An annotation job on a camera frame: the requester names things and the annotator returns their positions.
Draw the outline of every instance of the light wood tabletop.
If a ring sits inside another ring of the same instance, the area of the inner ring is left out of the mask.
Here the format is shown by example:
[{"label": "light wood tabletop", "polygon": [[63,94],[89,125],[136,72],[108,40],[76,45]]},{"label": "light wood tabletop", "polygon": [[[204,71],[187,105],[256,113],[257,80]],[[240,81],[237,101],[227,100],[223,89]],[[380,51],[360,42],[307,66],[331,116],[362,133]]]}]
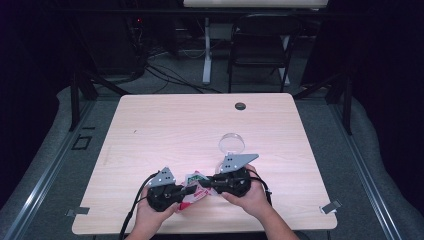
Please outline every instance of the light wood tabletop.
[{"label": "light wood tabletop", "polygon": [[328,0],[184,0],[185,7],[325,8]]},{"label": "light wood tabletop", "polygon": [[[237,110],[236,103],[244,103]],[[116,234],[143,181],[168,166],[177,179],[213,175],[223,161],[219,141],[239,134],[243,153],[272,191],[273,207],[294,230],[333,229],[334,213],[293,98],[271,94],[127,95],[121,98],[81,207],[75,234]],[[127,232],[133,228],[135,214]],[[263,231],[241,208],[207,196],[167,219],[159,233]]]}]

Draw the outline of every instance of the gray carpet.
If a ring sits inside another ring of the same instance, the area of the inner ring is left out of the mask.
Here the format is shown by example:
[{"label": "gray carpet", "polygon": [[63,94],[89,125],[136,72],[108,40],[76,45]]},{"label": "gray carpet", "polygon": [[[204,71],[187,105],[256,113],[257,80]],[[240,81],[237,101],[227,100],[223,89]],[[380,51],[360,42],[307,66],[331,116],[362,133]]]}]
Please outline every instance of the gray carpet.
[{"label": "gray carpet", "polygon": [[[291,85],[286,88],[289,93],[293,94],[301,90],[299,82],[311,43],[310,40],[300,41],[297,51],[294,53],[292,67],[289,71]],[[226,92],[227,89],[227,53],[225,48],[219,49],[219,45],[216,47],[213,52],[212,83],[207,86],[221,92]],[[190,52],[190,54],[200,55],[199,52]],[[183,53],[180,55],[178,60],[167,54],[159,55],[150,59],[149,62],[169,75],[176,76],[162,66],[177,72],[190,83],[202,86],[204,56],[190,58]],[[261,84],[258,87],[258,83],[247,84],[245,82],[244,85],[234,86],[234,91],[278,92],[279,87],[275,85],[278,84],[278,75],[269,76],[268,73],[268,70],[254,72],[240,70],[237,72],[235,81],[243,82],[249,76],[252,79],[260,79]],[[119,86],[136,94],[197,93],[191,87],[167,84],[166,81],[158,80],[149,72],[136,81]],[[91,236],[74,235],[71,232],[73,218],[65,216],[65,213],[68,209],[73,209],[80,204],[118,103],[117,95],[110,90],[102,86],[97,86],[97,89],[101,97],[92,103],[93,105],[85,104],[87,108],[88,106],[92,106],[92,108],[87,113],[87,117],[83,119],[72,143],[79,134],[82,137],[90,136],[91,141],[86,150],[72,150],[72,144],[66,146],[67,151],[63,158],[63,165],[24,232],[23,239],[92,239]],[[338,119],[334,118],[330,107],[321,98],[324,93],[325,90],[321,90],[308,100],[297,101],[296,105],[330,199],[338,199],[343,204],[336,215],[338,226],[331,231],[331,237],[332,239],[386,239],[373,206],[358,178],[351,150],[336,124]],[[45,143],[15,193],[0,212],[1,238],[6,236],[37,180],[48,164],[54,160],[58,149],[68,135],[67,130],[70,126],[69,89],[65,89],[58,97],[61,100],[60,111]],[[424,239],[424,219],[403,199],[396,185],[385,172],[372,124],[356,101],[352,108],[352,131],[361,155],[366,161],[403,239]],[[327,239],[325,231],[305,231],[304,233],[310,239]],[[97,239],[116,239],[116,236],[97,236]]]}]

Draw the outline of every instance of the round hole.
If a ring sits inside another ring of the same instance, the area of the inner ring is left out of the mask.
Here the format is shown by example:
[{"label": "round hole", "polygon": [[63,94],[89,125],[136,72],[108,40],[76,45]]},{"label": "round hole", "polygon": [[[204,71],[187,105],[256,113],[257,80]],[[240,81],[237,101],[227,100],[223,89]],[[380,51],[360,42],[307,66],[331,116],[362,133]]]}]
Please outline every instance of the round hole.
[{"label": "round hole", "polygon": [[243,111],[244,109],[246,109],[246,104],[239,102],[239,103],[236,103],[235,107],[237,110]]}]

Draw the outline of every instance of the chair leg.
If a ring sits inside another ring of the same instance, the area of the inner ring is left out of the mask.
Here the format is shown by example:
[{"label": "chair leg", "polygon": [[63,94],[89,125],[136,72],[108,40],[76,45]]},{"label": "chair leg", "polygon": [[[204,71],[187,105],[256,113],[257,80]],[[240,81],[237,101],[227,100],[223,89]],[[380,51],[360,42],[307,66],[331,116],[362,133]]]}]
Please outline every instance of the chair leg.
[{"label": "chair leg", "polygon": [[287,65],[284,69],[283,79],[281,80],[280,93],[284,92],[284,84],[286,84],[287,73],[289,71],[289,66]]},{"label": "chair leg", "polygon": [[271,76],[272,74],[274,74],[274,72],[275,72],[275,70],[277,70],[278,68],[273,68],[272,70],[271,70],[271,72],[269,73],[269,75]]},{"label": "chair leg", "polygon": [[233,66],[228,64],[228,93],[231,93],[231,83],[233,80]]}]

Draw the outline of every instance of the person's left hand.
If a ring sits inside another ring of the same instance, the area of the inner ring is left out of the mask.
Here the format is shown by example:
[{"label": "person's left hand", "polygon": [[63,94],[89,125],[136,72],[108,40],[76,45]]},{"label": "person's left hand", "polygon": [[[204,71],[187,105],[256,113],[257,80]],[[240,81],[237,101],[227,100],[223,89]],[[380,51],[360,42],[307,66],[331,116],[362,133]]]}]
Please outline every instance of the person's left hand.
[{"label": "person's left hand", "polygon": [[[148,188],[145,187],[141,192],[141,197],[147,196]],[[126,239],[148,240],[152,238],[159,230],[163,221],[168,219],[178,209],[178,204],[174,203],[163,212],[156,212],[150,207],[147,199],[143,199],[137,206],[137,217],[135,225],[130,235]]]}]

